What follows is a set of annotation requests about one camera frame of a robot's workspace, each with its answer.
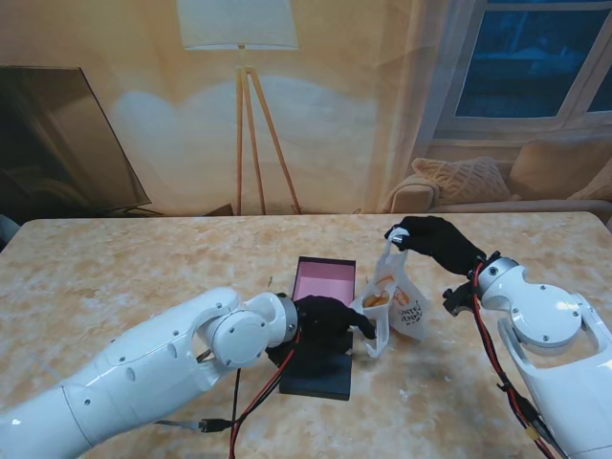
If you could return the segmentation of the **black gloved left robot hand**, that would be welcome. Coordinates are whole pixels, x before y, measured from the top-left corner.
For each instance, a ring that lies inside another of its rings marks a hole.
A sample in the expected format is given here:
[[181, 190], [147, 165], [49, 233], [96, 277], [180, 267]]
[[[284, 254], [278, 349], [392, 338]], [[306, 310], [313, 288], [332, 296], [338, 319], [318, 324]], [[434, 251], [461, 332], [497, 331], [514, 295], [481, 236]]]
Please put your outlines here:
[[295, 306], [301, 328], [300, 347], [317, 354], [345, 354], [352, 346], [346, 339], [357, 327], [367, 339], [376, 338], [376, 328], [363, 314], [338, 299], [308, 295]]

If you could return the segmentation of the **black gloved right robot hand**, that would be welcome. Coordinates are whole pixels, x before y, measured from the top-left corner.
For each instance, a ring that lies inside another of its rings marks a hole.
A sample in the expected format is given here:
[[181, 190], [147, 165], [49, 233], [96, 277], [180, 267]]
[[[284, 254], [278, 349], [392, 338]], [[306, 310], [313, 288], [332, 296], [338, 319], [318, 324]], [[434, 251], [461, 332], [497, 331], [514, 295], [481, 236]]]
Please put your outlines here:
[[487, 256], [451, 222], [436, 216], [406, 216], [389, 229], [384, 237], [390, 238], [393, 230], [402, 228], [408, 232], [395, 242], [400, 251], [412, 250], [433, 258], [446, 271], [467, 276]]

